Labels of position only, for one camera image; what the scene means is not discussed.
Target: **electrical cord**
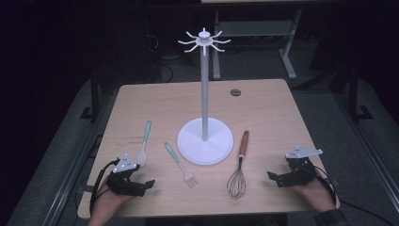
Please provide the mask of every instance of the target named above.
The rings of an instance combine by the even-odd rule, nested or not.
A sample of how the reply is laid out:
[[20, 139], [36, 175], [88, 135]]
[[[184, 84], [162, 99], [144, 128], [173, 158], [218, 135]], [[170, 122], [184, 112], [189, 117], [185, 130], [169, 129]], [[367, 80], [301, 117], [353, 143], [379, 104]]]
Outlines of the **electrical cord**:
[[[329, 179], [327, 173], [326, 173], [324, 170], [320, 169], [319, 167], [316, 167], [316, 166], [314, 166], [314, 167], [315, 167], [316, 169], [322, 171], [322, 172], [326, 175], [326, 177], [328, 178], [328, 180], [329, 180], [330, 183], [331, 183], [332, 190], [333, 190], [333, 192], [334, 192], [334, 194], [335, 194], [335, 187], [334, 187], [334, 184], [332, 183], [331, 179]], [[340, 203], [346, 204], [346, 205], [351, 206], [351, 207], [353, 207], [353, 208], [355, 208], [355, 209], [358, 209], [358, 210], [360, 210], [360, 211], [362, 211], [362, 212], [364, 212], [364, 213], [366, 213], [366, 214], [369, 214], [369, 215], [371, 215], [371, 216], [373, 216], [373, 217], [375, 217], [375, 218], [380, 219], [381, 221], [383, 221], [384, 223], [386, 223], [386, 224], [388, 224], [388, 225], [390, 225], [390, 226], [393, 226], [393, 224], [392, 224], [391, 222], [389, 222], [387, 219], [385, 219], [385, 218], [381, 217], [380, 215], [375, 214], [375, 213], [373, 213], [373, 212], [371, 212], [371, 211], [368, 211], [368, 210], [366, 210], [366, 209], [364, 209], [364, 208], [361, 208], [361, 207], [359, 207], [359, 206], [357, 206], [357, 205], [355, 205], [355, 204], [349, 203], [349, 202], [344, 201], [344, 200], [341, 200], [341, 199], [340, 199]]]
[[108, 191], [109, 189], [107, 189], [105, 192], [101, 193], [100, 196], [97, 196], [97, 190], [100, 186], [100, 182], [103, 179], [104, 173], [106, 171], [106, 169], [111, 166], [117, 166], [117, 164], [119, 163], [120, 159], [117, 159], [115, 161], [111, 161], [108, 164], [106, 164], [106, 166], [100, 170], [99, 176], [97, 177], [96, 183], [94, 184], [93, 187], [93, 191], [91, 192], [91, 198], [90, 198], [90, 214], [93, 211], [93, 207], [94, 207], [94, 203], [97, 201], [97, 198], [99, 198], [100, 196], [102, 196], [106, 191]]

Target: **white stand base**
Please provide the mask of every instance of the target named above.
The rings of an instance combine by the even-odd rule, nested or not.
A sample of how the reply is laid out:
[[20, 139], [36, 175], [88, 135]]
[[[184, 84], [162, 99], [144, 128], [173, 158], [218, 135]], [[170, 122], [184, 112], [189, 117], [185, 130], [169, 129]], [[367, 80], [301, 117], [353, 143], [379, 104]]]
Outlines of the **white stand base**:
[[230, 128], [213, 118], [208, 118], [208, 140], [202, 140], [202, 118], [189, 121], [177, 136], [177, 145], [182, 156], [198, 165], [221, 162], [230, 154], [232, 144]]

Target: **cable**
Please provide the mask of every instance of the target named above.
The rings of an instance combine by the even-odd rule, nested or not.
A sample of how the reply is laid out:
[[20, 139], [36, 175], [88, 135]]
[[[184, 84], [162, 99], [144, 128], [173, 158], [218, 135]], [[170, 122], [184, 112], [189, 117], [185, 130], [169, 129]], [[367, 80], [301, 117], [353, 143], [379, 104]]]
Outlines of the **cable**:
[[[333, 192], [335, 193], [334, 184], [332, 184], [332, 181], [331, 181], [331, 179], [329, 179], [327, 173], [326, 173], [324, 170], [322, 170], [322, 169], [320, 169], [320, 168], [318, 168], [318, 167], [316, 167], [316, 166], [314, 166], [314, 167], [317, 168], [318, 170], [322, 171], [322, 172], [326, 175], [326, 177], [328, 178], [328, 180], [331, 182], [331, 186], [332, 186]], [[363, 211], [364, 213], [369, 214], [369, 215], [371, 215], [371, 216], [373, 216], [373, 217], [375, 217], [375, 218], [378, 218], [378, 219], [380, 219], [381, 221], [383, 221], [384, 223], [386, 223], [386, 224], [388, 224], [388, 225], [390, 225], [390, 226], [393, 226], [393, 224], [392, 224], [391, 222], [389, 222], [389, 221], [386, 220], [385, 218], [381, 217], [380, 215], [375, 214], [375, 213], [373, 213], [373, 212], [371, 212], [371, 211], [368, 211], [368, 210], [366, 210], [366, 209], [364, 209], [364, 208], [361, 208], [361, 207], [359, 207], [359, 206], [357, 206], [357, 205], [355, 205], [355, 204], [349, 203], [349, 202], [344, 201], [344, 200], [341, 200], [341, 199], [340, 199], [340, 203], [346, 204], [346, 205], [351, 206], [351, 207], [353, 207], [353, 208], [355, 208], [355, 209], [358, 209], [358, 210], [360, 210], [360, 211]]]
[[159, 73], [159, 78], [160, 78], [160, 80], [161, 80], [161, 83], [168, 83], [168, 82], [170, 82], [170, 81], [172, 80], [172, 78], [173, 78], [173, 70], [172, 70], [170, 67], [168, 67], [167, 65], [164, 65], [164, 64], [162, 64], [162, 63], [161, 63], [161, 66], [164, 67], [164, 68], [166, 68], [166, 69], [168, 69], [168, 70], [170, 71], [170, 77], [169, 77], [169, 79], [168, 79], [167, 81], [164, 81], [164, 78], [162, 77], [162, 74]]
[[89, 209], [90, 210], [90, 214], [93, 211], [94, 203], [97, 201], [97, 198], [104, 194], [104, 192], [103, 192], [103, 193], [100, 194], [100, 196], [97, 196], [97, 190], [98, 190], [98, 188], [100, 186], [100, 182], [103, 179], [103, 176], [104, 176], [104, 173], [105, 173], [106, 169], [109, 166], [111, 166], [111, 165], [117, 166], [119, 161], [120, 161], [119, 159], [117, 159], [115, 161], [111, 161], [108, 164], [106, 164], [106, 166], [103, 169], [101, 169], [101, 171], [99, 173], [99, 176], [97, 177], [96, 184], [94, 184], [93, 191], [91, 192], [90, 209]]

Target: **whisk handle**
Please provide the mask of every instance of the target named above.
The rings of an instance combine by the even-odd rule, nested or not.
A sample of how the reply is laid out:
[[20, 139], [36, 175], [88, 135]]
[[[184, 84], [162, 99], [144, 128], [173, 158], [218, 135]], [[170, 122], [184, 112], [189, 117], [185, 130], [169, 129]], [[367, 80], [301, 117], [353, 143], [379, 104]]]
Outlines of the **whisk handle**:
[[247, 152], [247, 145], [248, 145], [248, 139], [249, 139], [249, 131], [246, 130], [243, 134], [243, 139], [241, 140], [241, 146], [240, 146], [240, 152], [239, 156], [245, 156]]

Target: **whisk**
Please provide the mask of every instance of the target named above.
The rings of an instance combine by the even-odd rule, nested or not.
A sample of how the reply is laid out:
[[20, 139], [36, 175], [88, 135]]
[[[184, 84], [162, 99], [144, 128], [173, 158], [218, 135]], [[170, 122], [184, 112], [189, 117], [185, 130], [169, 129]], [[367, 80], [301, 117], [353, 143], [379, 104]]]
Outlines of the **whisk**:
[[244, 156], [247, 152], [249, 131], [246, 130], [241, 140], [240, 152], [238, 153], [238, 169], [232, 174], [231, 178], [227, 182], [227, 190], [229, 191], [231, 198], [234, 200], [240, 199], [246, 193], [246, 179], [241, 171], [241, 165], [243, 163]]

